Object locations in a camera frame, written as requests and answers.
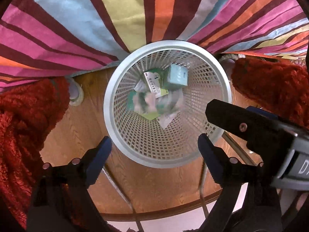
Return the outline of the teal small box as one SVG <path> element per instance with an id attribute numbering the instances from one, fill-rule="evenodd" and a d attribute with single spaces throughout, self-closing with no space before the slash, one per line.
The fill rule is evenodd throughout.
<path id="1" fill-rule="evenodd" d="M 171 64 L 167 69 L 163 85 L 168 90 L 177 90 L 187 86 L 188 68 L 178 64 Z"/>

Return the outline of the green white box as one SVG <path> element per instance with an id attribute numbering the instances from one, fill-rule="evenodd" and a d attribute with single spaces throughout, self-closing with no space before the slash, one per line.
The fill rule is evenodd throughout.
<path id="1" fill-rule="evenodd" d="M 162 79 L 164 72 L 161 69 L 151 69 L 143 73 L 143 79 L 146 82 L 149 91 L 154 93 L 155 98 L 169 94 L 167 89 L 162 88 Z"/>

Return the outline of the white small paper box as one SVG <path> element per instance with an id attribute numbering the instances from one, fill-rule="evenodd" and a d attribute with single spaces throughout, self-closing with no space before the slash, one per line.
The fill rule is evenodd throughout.
<path id="1" fill-rule="evenodd" d="M 138 114 L 170 114 L 179 111 L 184 104 L 183 90 L 170 91 L 168 95 L 155 98 L 154 93 L 131 91 L 127 97 L 127 109 Z"/>

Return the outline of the white paper bag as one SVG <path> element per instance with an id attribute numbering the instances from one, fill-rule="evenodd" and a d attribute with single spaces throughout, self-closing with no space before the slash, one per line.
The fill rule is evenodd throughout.
<path id="1" fill-rule="evenodd" d="M 179 113 L 179 111 L 173 112 L 173 113 L 170 113 L 170 114 L 162 114 L 162 115 L 158 116 L 156 118 L 156 120 L 157 120 L 157 122 L 159 123 L 159 125 L 161 126 L 162 129 L 166 129 L 168 127 L 168 125 L 176 118 L 178 113 Z"/>

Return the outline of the lime green DHC box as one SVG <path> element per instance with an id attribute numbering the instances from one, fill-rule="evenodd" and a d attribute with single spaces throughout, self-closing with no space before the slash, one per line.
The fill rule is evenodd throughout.
<path id="1" fill-rule="evenodd" d="M 153 112 L 153 113 L 143 113 L 143 114 L 141 114 L 141 116 L 142 116 L 143 118 L 147 119 L 147 120 L 154 120 L 154 119 L 156 119 L 157 117 L 159 117 L 160 114 L 155 113 L 155 112 Z"/>

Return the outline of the white mesh trash basket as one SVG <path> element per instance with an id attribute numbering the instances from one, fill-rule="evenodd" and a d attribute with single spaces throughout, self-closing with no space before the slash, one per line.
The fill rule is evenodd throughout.
<path id="1" fill-rule="evenodd" d="M 155 89 L 172 65 L 188 70 L 181 89 Z M 150 43 L 126 57 L 113 73 L 104 97 L 104 120 L 115 146 L 133 161 L 152 168 L 174 168 L 199 156 L 197 139 L 216 142 L 223 130 L 205 110 L 214 99 L 231 102 L 224 69 L 205 49 L 186 41 Z"/>

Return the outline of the red shaggy rug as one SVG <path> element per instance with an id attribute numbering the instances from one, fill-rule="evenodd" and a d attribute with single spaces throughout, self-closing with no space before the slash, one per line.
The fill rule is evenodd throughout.
<path id="1" fill-rule="evenodd" d="M 308 127 L 308 67 L 256 58 L 235 61 L 234 88 L 268 111 Z M 1 199 L 26 228 L 40 177 L 40 151 L 69 106 L 69 80 L 47 78 L 1 94 Z"/>

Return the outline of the clear tape roll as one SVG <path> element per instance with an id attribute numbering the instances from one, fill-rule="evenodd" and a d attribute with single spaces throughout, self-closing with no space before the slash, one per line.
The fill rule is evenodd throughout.
<path id="1" fill-rule="evenodd" d="M 79 106 L 84 100 L 84 91 L 73 78 L 66 78 L 69 84 L 70 105 Z"/>

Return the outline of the striped colourful bed sheet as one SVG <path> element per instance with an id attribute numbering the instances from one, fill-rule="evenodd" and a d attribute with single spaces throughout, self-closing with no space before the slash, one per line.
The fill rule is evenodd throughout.
<path id="1" fill-rule="evenodd" d="M 308 17 L 297 0 L 12 0 L 1 17 L 1 90 L 114 66 L 161 40 L 303 59 Z"/>

